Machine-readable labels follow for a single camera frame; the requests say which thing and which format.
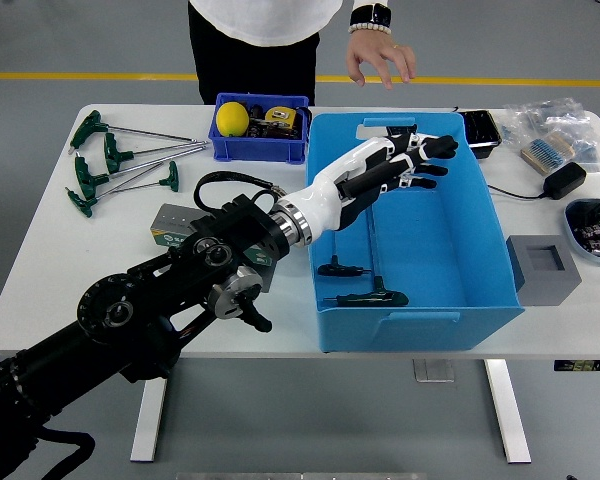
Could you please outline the person's left hand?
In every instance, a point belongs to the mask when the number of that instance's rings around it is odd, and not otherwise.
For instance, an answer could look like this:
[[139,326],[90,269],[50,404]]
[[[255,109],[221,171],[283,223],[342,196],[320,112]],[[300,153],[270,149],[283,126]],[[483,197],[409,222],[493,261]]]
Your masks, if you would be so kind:
[[381,84],[393,88],[389,64],[392,63],[403,83],[417,76],[417,61],[413,49],[397,43],[391,34],[380,30],[356,30],[349,35],[346,66],[349,78],[358,86],[366,84],[361,65],[368,63],[378,74]]

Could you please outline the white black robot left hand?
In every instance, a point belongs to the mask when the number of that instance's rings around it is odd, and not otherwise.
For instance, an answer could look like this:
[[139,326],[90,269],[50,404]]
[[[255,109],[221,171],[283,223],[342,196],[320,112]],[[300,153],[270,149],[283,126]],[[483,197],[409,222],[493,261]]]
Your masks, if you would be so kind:
[[347,228],[383,193],[434,188],[433,178],[447,169],[430,161],[451,159],[457,148],[450,135],[372,137],[319,171],[310,185],[282,197],[272,212],[293,225],[290,244],[308,245],[326,231]]

